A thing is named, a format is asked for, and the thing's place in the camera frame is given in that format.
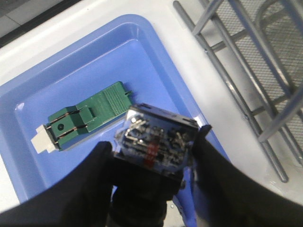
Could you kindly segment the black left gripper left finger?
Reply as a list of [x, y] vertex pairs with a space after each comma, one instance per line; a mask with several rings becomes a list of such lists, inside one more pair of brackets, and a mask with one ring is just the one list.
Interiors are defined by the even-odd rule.
[[2, 227], [104, 227], [112, 185], [110, 142], [99, 142], [58, 183], [0, 215]]

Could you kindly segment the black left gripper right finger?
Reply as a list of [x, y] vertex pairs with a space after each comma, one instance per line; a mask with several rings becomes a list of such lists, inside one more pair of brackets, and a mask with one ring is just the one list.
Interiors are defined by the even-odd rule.
[[255, 182], [206, 139], [199, 130], [195, 160], [197, 215], [210, 227], [301, 227], [303, 207]]

